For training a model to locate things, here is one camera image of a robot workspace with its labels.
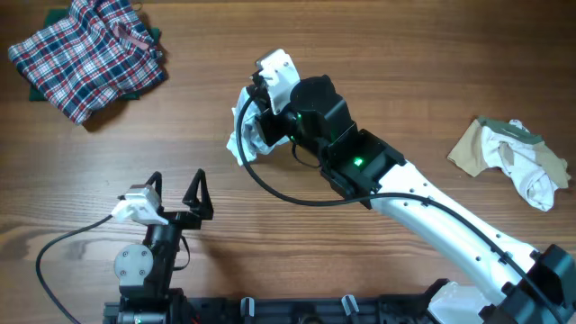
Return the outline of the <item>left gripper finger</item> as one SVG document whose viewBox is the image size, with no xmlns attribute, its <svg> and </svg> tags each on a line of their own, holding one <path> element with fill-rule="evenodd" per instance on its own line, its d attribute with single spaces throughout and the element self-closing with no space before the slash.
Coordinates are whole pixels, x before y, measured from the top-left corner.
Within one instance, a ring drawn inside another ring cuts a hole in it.
<svg viewBox="0 0 576 324">
<path fill-rule="evenodd" d="M 210 212 L 212 210 L 206 174 L 201 168 L 196 171 L 184 194 L 182 203 L 188 206 L 191 212 Z"/>
<path fill-rule="evenodd" d="M 146 186 L 153 188 L 159 198 L 162 197 L 162 174 L 155 171 L 146 181 Z"/>
</svg>

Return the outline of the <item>light blue striped cloth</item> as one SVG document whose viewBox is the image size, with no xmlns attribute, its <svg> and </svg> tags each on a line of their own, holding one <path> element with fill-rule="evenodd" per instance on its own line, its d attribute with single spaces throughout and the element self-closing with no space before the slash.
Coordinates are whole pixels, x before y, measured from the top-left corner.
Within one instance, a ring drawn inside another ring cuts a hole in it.
<svg viewBox="0 0 576 324">
<path fill-rule="evenodd" d="M 246 103 L 247 99 L 249 98 L 248 88 L 244 87 L 239 93 L 237 105 L 234 108 L 231 108 L 234 114 L 234 124 L 239 117 L 239 113 L 241 108 L 243 108 L 244 104 Z M 256 116 L 260 115 L 260 111 L 257 108 L 255 102 L 251 103 L 250 106 L 247 108 L 247 111 L 244 115 L 244 120 L 242 122 L 242 131 L 240 133 L 240 138 L 242 140 L 242 147 L 244 150 L 244 155 L 246 161 L 253 162 L 257 159 L 258 155 L 268 155 L 270 154 L 276 147 L 281 146 L 285 143 L 289 142 L 288 137 L 284 136 L 279 139 L 275 144 L 271 147 L 265 144 L 263 139 L 260 137 L 257 131 L 256 125 Z M 232 153 L 232 155 L 237 159 L 238 165 L 240 167 L 243 166 L 242 159 L 239 154 L 238 143 L 237 143 L 237 135 L 236 135 L 236 126 L 234 126 L 234 131 L 229 136 L 229 141 L 226 145 L 226 148 Z"/>
</svg>

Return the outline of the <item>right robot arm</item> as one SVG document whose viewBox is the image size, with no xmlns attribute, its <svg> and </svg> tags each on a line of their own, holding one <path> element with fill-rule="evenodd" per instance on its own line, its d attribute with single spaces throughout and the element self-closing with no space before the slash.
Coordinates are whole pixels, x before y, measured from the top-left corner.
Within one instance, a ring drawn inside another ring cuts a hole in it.
<svg viewBox="0 0 576 324">
<path fill-rule="evenodd" d="M 327 76 L 260 70 L 247 106 L 258 136 L 313 154 L 342 204 L 361 203 L 422 237 L 471 284 L 449 283 L 428 311 L 442 323 L 564 323 L 575 312 L 575 262 L 556 245 L 538 251 L 494 229 L 433 186 L 399 151 L 352 120 Z"/>
</svg>

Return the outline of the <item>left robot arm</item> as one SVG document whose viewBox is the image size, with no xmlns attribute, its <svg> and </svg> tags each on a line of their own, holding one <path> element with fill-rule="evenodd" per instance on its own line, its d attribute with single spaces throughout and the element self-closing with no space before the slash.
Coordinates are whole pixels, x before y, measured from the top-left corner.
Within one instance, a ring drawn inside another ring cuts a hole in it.
<svg viewBox="0 0 576 324">
<path fill-rule="evenodd" d="M 123 248 L 114 260 L 120 301 L 104 305 L 104 323 L 199 323 L 200 317 L 181 288 L 170 286 L 180 247 L 189 248 L 184 230 L 199 230 L 213 218 L 206 175 L 198 169 L 182 203 L 186 211 L 166 211 L 162 205 L 162 175 L 153 173 L 145 184 L 134 184 L 112 210 L 119 220 L 147 227 L 140 244 Z"/>
</svg>

